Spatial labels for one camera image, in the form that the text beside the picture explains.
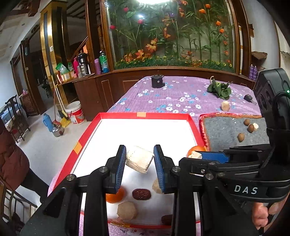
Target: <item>white bucket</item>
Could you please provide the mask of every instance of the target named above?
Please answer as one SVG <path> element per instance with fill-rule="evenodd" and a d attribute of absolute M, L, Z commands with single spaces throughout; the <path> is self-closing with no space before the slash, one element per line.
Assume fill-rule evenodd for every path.
<path fill-rule="evenodd" d="M 66 106 L 66 113 L 73 124 L 79 124 L 85 120 L 80 101 L 75 101 Z"/>

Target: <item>blue thermos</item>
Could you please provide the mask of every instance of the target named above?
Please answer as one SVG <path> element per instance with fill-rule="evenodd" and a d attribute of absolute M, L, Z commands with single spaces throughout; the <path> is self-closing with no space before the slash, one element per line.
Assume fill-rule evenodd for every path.
<path fill-rule="evenodd" d="M 46 113 L 43 114 L 43 123 L 48 128 L 49 132 L 52 132 L 53 129 L 53 123 L 51 121 L 51 118 Z"/>

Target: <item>silver screw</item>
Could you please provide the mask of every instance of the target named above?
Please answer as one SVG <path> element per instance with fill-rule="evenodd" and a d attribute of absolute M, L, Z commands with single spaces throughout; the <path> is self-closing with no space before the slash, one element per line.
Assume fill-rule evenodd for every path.
<path fill-rule="evenodd" d="M 224 173 L 224 172 L 220 172 L 220 173 L 218 173 L 218 177 L 223 177 L 223 176 L 225 176 L 226 174 Z"/>
<path fill-rule="evenodd" d="M 179 171 L 181 171 L 181 168 L 179 167 L 179 166 L 174 166 L 174 167 L 172 167 L 172 170 L 173 170 L 173 172 L 179 172 Z"/>
<path fill-rule="evenodd" d="M 212 180 L 213 179 L 213 175 L 211 173 L 207 173 L 205 175 L 205 178 L 207 178 L 208 180 Z"/>
<path fill-rule="evenodd" d="M 67 177 L 66 177 L 66 179 L 68 180 L 68 181 L 72 181 L 72 180 L 74 180 L 76 178 L 76 175 L 74 175 L 74 174 L 69 174 Z"/>
<path fill-rule="evenodd" d="M 104 172 L 108 171 L 108 168 L 106 166 L 102 166 L 102 167 L 99 168 L 99 171 L 104 173 Z"/>

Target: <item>floral tablecloth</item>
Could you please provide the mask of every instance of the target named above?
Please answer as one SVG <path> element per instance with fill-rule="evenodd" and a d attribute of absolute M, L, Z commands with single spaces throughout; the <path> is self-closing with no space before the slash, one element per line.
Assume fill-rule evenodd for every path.
<path fill-rule="evenodd" d="M 223 112 L 220 108 L 222 99 L 208 93 L 208 79 L 186 76 L 165 76 L 163 88 L 152 88 L 151 77 L 138 81 L 129 91 L 109 109 L 108 112 L 166 112 L 189 113 L 196 127 L 200 114 Z M 231 84 L 232 94 L 228 100 L 231 108 L 228 113 L 260 115 L 258 105 L 244 100 L 254 93 L 245 86 Z"/>

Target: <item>glass window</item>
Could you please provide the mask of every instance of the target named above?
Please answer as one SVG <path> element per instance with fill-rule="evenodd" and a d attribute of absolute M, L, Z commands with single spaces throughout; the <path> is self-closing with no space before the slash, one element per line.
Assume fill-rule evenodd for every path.
<path fill-rule="evenodd" d="M 234 72 L 225 0 L 107 0 L 115 69 L 188 66 Z"/>

